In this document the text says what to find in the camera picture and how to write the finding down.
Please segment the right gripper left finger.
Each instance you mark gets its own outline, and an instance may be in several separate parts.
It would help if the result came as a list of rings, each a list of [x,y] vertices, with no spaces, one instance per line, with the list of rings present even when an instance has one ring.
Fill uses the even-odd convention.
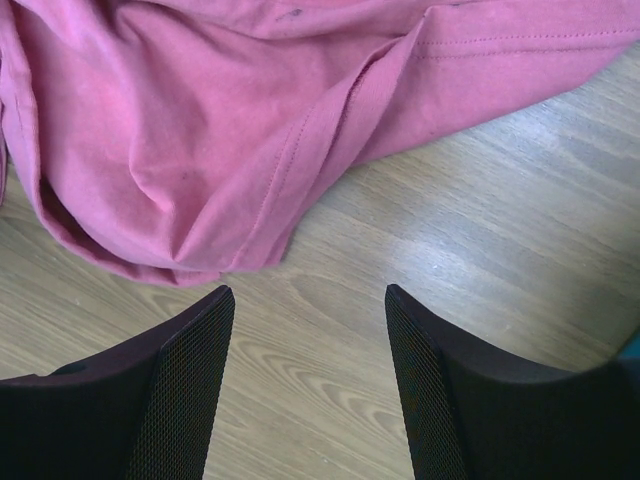
[[[221,286],[107,350],[2,380],[2,478],[202,478],[234,311]]]

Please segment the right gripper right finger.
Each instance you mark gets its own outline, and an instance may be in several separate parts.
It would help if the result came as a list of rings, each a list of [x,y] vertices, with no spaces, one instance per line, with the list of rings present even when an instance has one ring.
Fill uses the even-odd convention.
[[[385,313],[418,479],[635,479],[639,342],[582,372],[500,349],[400,286]]]

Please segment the salmon pink t shirt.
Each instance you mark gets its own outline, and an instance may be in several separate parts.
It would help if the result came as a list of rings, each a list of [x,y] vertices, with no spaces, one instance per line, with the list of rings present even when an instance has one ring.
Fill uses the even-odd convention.
[[[635,1],[5,1],[1,140],[43,226],[118,275],[277,264],[350,167],[572,90]]]

